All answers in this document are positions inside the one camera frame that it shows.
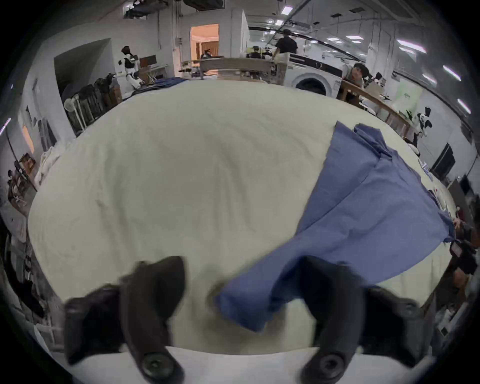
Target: pipe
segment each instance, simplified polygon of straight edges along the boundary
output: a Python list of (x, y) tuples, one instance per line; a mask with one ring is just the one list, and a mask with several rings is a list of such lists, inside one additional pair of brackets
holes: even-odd
[[(289, 17), (287, 17), (287, 19), (283, 22), (283, 24), (278, 27), (278, 29), (282, 28), (288, 21), (290, 21), (290, 19), (293, 16), (295, 16), (298, 12), (300, 12), (305, 7), (305, 5), (307, 5), (310, 1), (311, 0), (305, 0), (302, 4), (300, 4), (298, 8)], [(273, 40), (275, 35), (276, 35), (276, 32), (272, 35), (270, 40), (268, 40), (268, 43), (266, 43), (266, 45), (270, 44), (270, 42)]]

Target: white robot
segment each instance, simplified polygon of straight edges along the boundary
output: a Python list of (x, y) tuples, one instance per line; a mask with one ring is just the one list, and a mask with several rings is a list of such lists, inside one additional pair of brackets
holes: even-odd
[(136, 76), (138, 72), (138, 59), (130, 52), (128, 45), (124, 46), (121, 52), (125, 55), (123, 61), (125, 63), (125, 72), (127, 81), (135, 88), (138, 89), (145, 83)]

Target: white cloth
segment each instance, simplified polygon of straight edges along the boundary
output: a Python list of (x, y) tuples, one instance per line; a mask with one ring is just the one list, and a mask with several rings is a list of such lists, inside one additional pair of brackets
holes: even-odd
[(61, 155), (67, 150), (69, 144), (58, 142), (54, 147), (50, 147), (48, 151), (42, 153), (40, 157), (40, 166), (38, 172), (35, 175), (35, 185), (37, 189), (45, 182), (45, 178), (50, 171), (50, 168), (60, 158)]
[[(184, 255), (175, 346), (227, 354), (309, 346), (314, 321), (301, 300), (253, 334), (211, 313), (205, 297), (295, 233), (337, 120), (379, 128), (434, 188), (405, 142), (355, 106), (277, 85), (184, 82), (121, 103), (57, 161), (29, 216), (42, 270), (66, 300), (115, 282), (139, 260)], [(423, 304), (449, 260), (440, 244), (383, 285)]]

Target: desk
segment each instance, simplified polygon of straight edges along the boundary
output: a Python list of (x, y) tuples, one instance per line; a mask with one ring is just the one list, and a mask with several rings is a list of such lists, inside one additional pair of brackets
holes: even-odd
[(138, 77), (140, 77), (145, 84), (154, 84), (156, 77), (159, 75), (160, 71), (165, 71), (165, 69), (168, 67), (168, 64), (165, 65), (149, 65), (143, 68), (140, 68), (138, 71)]
[(272, 60), (250, 59), (242, 57), (221, 57), (199, 60), (200, 77), (211, 69), (237, 70), (237, 71), (257, 71), (270, 73), (275, 63)]
[(385, 104), (383, 101), (377, 99), (375, 96), (369, 94), (364, 89), (362, 89), (360, 87), (357, 87), (356, 85), (354, 85), (354, 84), (352, 84), (348, 81), (342, 80), (342, 85), (340, 86), (340, 89), (343, 89), (343, 93), (342, 93), (342, 96), (341, 96), (342, 101), (345, 101), (345, 99), (347, 98), (347, 93), (350, 91), (351, 93), (355, 93), (359, 96), (363, 96), (363, 97), (369, 99), (371, 102), (375, 103), (380, 108), (386, 109), (388, 111), (388, 116), (387, 116), (386, 121), (388, 121), (388, 119), (391, 116), (394, 116), (397, 119), (399, 119), (400, 122), (403, 123), (404, 126), (406, 126), (403, 137), (405, 138), (407, 136), (408, 130), (410, 129), (410, 123), (404, 117), (402, 117), (397, 111), (392, 109), (392, 107)]
[[(185, 100), (194, 100), (188, 113)], [(205, 298), (296, 232), (338, 120), (351, 129), (357, 123), (379, 129), (422, 184), (435, 188), (396, 132), (332, 97), (198, 80), (127, 103), (95, 121), (57, 160), (32, 204), (29, 235), (62, 300), (117, 281), (140, 260), (184, 255), (187, 288), (170, 320), (179, 348), (249, 355), (311, 345), (315, 323), (301, 300), (254, 334), (211, 311)], [(108, 156), (92, 156), (106, 147)], [(455, 203), (449, 209), (454, 213)], [(448, 246), (439, 244), (381, 285), (422, 305), (450, 259)]]

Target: doorway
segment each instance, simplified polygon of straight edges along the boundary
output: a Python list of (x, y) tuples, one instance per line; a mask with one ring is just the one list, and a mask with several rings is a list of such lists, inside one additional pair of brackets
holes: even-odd
[(199, 60), (207, 50), (211, 56), (218, 56), (218, 49), (218, 24), (206, 24), (190, 28), (192, 60)]

